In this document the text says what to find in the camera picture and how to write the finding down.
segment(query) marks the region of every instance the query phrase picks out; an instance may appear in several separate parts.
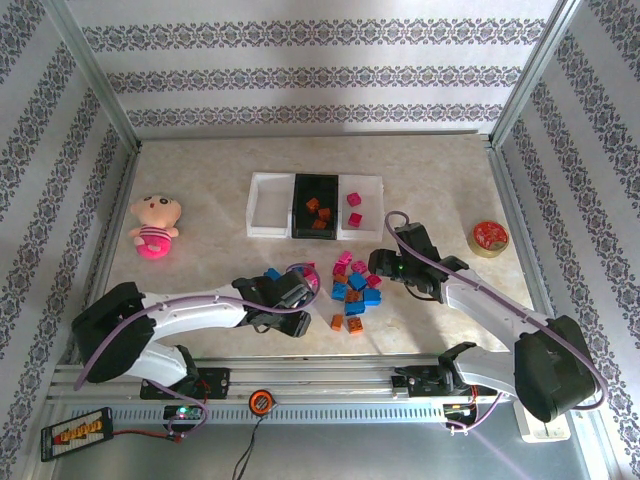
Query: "blue block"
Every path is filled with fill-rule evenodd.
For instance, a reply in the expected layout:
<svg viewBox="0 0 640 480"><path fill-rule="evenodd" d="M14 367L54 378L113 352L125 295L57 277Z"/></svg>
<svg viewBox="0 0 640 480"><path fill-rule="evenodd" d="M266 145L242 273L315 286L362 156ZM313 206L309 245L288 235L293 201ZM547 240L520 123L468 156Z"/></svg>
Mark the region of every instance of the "blue block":
<svg viewBox="0 0 640 480"><path fill-rule="evenodd" d="M348 315L348 316L359 315L361 313L364 313L364 310L365 310L365 306L362 300L360 300L359 302L344 304L344 313L345 315Z"/></svg>
<svg viewBox="0 0 640 480"><path fill-rule="evenodd" d="M331 290L331 298L344 302L347 296L347 286L344 283L336 283Z"/></svg>
<svg viewBox="0 0 640 480"><path fill-rule="evenodd" d="M367 286L367 281L359 273L354 273L349 277L349 285L354 290L360 291Z"/></svg>
<svg viewBox="0 0 640 480"><path fill-rule="evenodd" d="M274 280L274 281L279 279L282 276L280 275L280 272L278 272L275 268L270 268L269 270L264 272L263 275L265 277L269 277L271 280Z"/></svg>
<svg viewBox="0 0 640 480"><path fill-rule="evenodd" d="M373 288L365 288L364 293L362 295L364 297L363 298L364 304L367 307L375 307L377 305L380 305L380 302L382 301L380 290L374 290Z"/></svg>

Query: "marble surface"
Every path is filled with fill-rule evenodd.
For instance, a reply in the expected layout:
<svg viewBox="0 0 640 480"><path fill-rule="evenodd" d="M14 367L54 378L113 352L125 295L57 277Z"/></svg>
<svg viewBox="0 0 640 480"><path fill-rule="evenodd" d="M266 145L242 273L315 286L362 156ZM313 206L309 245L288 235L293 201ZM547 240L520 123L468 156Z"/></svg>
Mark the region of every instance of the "marble surface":
<svg viewBox="0 0 640 480"><path fill-rule="evenodd" d="M462 341L491 350L504 346L466 315L437 302L411 298L385 280L383 302L362 315L365 333L334 332L329 323L342 305L329 298L331 269L349 249L367 261L382 243L258 239L246 236L245 210L251 175L261 172L317 172L381 175L385 211L404 210L423 223L441 256L456 255L489 283L530 306L513 245L497 258L474 255L466 236L482 220L506 226L487 156L477 135L256 138L145 142L130 203L154 193L176 198L183 215L170 254L157 261L138 257L127 232L137 226L128 214L120 232L108 288L135 281L141 291L181 293L211 290L237 277L283 270L315 261L324 288L313 321L302 338L252 328L207 329L162 340L182 344L197 358L441 353Z"/></svg>

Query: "stuffed toy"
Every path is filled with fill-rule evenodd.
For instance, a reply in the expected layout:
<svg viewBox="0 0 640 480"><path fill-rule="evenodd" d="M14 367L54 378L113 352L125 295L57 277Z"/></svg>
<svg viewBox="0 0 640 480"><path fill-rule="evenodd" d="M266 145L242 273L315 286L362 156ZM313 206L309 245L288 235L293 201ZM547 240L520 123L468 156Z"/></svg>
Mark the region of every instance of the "stuffed toy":
<svg viewBox="0 0 640 480"><path fill-rule="evenodd" d="M131 213L142 224L129 232L138 254L153 260L169 253L171 239L178 236L174 225L182 213L180 204L169 197L152 195L131 205Z"/></svg>

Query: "white plastic box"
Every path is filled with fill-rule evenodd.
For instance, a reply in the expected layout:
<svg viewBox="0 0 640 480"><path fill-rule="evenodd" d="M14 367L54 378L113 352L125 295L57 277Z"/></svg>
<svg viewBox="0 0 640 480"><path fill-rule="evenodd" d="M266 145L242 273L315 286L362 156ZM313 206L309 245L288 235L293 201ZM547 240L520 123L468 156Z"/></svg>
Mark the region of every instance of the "white plastic box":
<svg viewBox="0 0 640 480"><path fill-rule="evenodd" d="M247 236L290 238L295 173L256 172L247 202ZM347 195L357 192L362 203L351 207ZM338 175L338 240L379 242L384 229L382 177ZM349 225L351 213L362 215L359 228Z"/></svg>

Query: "patterned wallpaper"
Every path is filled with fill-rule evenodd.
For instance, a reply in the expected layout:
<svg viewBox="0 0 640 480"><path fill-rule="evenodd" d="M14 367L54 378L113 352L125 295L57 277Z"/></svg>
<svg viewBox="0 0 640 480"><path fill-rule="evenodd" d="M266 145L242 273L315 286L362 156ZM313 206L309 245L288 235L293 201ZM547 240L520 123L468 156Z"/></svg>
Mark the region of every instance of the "patterned wallpaper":
<svg viewBox="0 0 640 480"><path fill-rule="evenodd" d="M20 478L127 153L37 0L0 0L0 478Z"/></svg>
<svg viewBox="0 0 640 480"><path fill-rule="evenodd" d="M639 32L637 0L585 2L502 145L556 313L609 381L624 478L640 478Z"/></svg>
<svg viewBox="0 0 640 480"><path fill-rule="evenodd" d="M489 133L555 5L68 3L143 139Z"/></svg>

